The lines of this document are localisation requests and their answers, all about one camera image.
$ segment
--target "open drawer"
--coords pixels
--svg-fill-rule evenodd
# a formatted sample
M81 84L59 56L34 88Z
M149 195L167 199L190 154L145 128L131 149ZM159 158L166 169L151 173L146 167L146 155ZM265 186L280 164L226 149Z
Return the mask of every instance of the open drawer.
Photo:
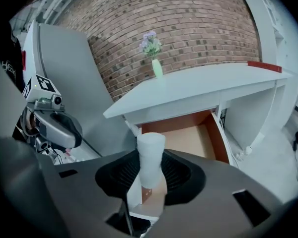
M230 149L212 110L139 125L142 134L158 132L166 137L165 148L231 164Z

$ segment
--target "camera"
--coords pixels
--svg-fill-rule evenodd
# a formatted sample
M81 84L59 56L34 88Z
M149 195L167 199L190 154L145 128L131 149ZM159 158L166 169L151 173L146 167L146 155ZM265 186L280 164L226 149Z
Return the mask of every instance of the camera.
M41 136L36 137L35 141L36 141L35 142L35 147L36 147L37 152L44 151L50 145L49 141L46 140L45 138L41 137Z
M62 103L62 97L60 95L53 94L51 101L53 109L60 109Z

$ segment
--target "brick wall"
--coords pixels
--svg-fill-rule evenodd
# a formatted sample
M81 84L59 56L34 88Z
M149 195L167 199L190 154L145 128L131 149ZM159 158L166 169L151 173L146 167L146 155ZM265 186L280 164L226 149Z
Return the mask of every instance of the brick wall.
M222 62L259 61L243 0L75 0L58 25L86 33L94 60L116 101L153 77L139 52L143 34L161 40L164 73Z

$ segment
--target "green vase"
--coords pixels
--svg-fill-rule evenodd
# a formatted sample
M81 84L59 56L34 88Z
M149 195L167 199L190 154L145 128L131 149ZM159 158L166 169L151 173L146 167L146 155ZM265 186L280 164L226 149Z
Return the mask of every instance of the green vase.
M161 64L158 59L152 60L152 68L153 68L153 72L157 78L160 78L163 76Z

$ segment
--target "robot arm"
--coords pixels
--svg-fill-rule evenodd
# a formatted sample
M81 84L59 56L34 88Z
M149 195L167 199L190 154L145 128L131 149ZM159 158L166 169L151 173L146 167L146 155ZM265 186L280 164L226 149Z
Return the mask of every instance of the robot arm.
M32 76L22 94L27 100L21 116L22 131L37 152L49 146L60 150L80 146L82 128L76 118L65 113L62 96L49 79ZM35 128L30 131L26 127L28 112L35 117Z

